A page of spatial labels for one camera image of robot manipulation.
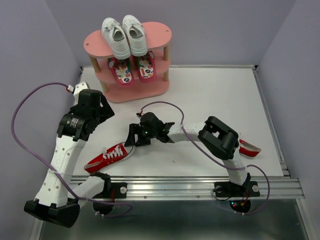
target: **wooden leg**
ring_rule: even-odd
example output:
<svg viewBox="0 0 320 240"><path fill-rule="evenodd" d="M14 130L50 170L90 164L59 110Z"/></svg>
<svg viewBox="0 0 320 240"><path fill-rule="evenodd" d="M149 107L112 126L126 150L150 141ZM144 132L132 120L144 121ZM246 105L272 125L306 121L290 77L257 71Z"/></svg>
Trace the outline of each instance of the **wooden leg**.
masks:
<svg viewBox="0 0 320 240"><path fill-rule="evenodd" d="M93 69L96 73L100 73L101 72L101 68L99 66L98 60L92 56L89 56L90 61L92 63Z"/></svg>
<svg viewBox="0 0 320 240"><path fill-rule="evenodd" d="M108 85L105 82L99 81L104 93L109 92Z"/></svg>
<svg viewBox="0 0 320 240"><path fill-rule="evenodd" d="M163 74L163 80L169 81L169 69Z"/></svg>
<svg viewBox="0 0 320 240"><path fill-rule="evenodd" d="M167 45L163 48L163 59L165 61L170 60L170 45Z"/></svg>

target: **cable connector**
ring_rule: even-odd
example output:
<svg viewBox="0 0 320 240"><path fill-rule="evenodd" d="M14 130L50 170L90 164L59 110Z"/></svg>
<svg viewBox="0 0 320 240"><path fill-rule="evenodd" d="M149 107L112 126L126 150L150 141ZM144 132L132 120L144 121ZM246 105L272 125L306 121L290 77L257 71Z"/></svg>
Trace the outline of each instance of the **cable connector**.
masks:
<svg viewBox="0 0 320 240"><path fill-rule="evenodd" d="M68 87L66 88L66 90L69 92L69 93L74 93L74 91L75 91L75 88L73 87L73 86L71 86L71 85L68 85Z"/></svg>

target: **pink shoe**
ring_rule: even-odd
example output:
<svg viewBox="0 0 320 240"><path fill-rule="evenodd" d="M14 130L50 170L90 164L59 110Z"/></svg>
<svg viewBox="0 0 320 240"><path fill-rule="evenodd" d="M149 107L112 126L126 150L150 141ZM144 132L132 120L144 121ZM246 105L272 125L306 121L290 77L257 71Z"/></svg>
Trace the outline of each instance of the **pink shoe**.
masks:
<svg viewBox="0 0 320 240"><path fill-rule="evenodd" d="M133 58L141 82L149 83L157 79L155 55L152 51L148 51L144 56Z"/></svg>
<svg viewBox="0 0 320 240"><path fill-rule="evenodd" d="M118 143L88 162L84 170L90 174L98 172L106 166L130 158L135 149L135 146L125 146L124 142Z"/></svg>
<svg viewBox="0 0 320 240"><path fill-rule="evenodd" d="M135 78L131 71L129 58L124 60L115 57L108 59L109 69L118 85L121 87L130 87L134 84Z"/></svg>

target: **bolt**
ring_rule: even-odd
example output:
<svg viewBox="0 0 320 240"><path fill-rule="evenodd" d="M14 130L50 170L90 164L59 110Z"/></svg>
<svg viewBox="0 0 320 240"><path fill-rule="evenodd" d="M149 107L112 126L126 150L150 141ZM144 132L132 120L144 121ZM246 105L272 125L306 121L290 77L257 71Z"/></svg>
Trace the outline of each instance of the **bolt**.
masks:
<svg viewBox="0 0 320 240"><path fill-rule="evenodd" d="M120 193L125 194L127 192L127 188L125 186L120 187Z"/></svg>
<svg viewBox="0 0 320 240"><path fill-rule="evenodd" d="M259 192L259 187L258 187L257 185L253 185L253 186L252 186L252 190L253 190L255 193L257 193L257 192Z"/></svg>

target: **pink shelf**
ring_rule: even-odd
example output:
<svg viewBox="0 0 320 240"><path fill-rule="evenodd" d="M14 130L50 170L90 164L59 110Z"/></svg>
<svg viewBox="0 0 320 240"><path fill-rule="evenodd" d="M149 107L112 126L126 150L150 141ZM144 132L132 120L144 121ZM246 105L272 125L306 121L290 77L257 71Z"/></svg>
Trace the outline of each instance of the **pink shelf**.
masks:
<svg viewBox="0 0 320 240"><path fill-rule="evenodd" d="M164 94L168 90L169 85L169 81L164 81L163 77L159 76L155 81L148 83L136 80L134 85L130 87L107 84L109 91L103 94L112 103L122 103Z"/></svg>
<svg viewBox="0 0 320 240"><path fill-rule="evenodd" d="M142 23L146 34L146 44L149 50L163 48L171 40L172 33L169 27L160 22ZM94 58L110 58L113 56L111 48L104 40L101 30L94 31L86 37L83 43L84 50Z"/></svg>
<svg viewBox="0 0 320 240"><path fill-rule="evenodd" d="M152 50L155 58L155 70L156 74L158 76L162 76L170 67L170 60L165 61L164 60L164 52L160 49L158 50ZM137 69L134 63L134 60L132 57L130 57L130 62L131 62L131 69L133 72L133 76L135 80L139 80ZM108 59L104 58L99 61L99 66L101 69L101 72L96 72L95 75L96 77L106 83L106 84L115 84L115 78L110 72L110 69L108 67Z"/></svg>

